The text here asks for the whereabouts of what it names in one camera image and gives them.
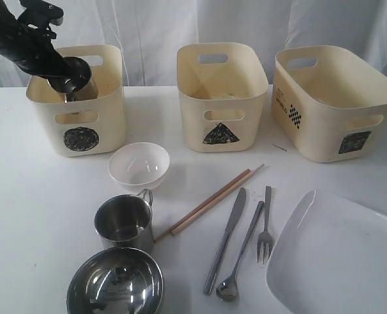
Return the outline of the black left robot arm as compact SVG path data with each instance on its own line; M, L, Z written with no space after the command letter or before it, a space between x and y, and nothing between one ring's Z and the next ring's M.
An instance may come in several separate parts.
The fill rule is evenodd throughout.
M16 17L0 1L0 55L23 72L46 79L54 90L74 94L92 78L87 62L63 57L53 46L51 26L63 23L62 8L46 1L20 1L24 11Z

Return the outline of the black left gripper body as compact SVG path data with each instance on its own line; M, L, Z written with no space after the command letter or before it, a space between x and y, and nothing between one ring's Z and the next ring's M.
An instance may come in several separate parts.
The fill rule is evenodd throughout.
M2 14L0 19L0 55L30 75L65 76L65 60L51 43L56 34L50 25L58 25L57 19L40 14Z

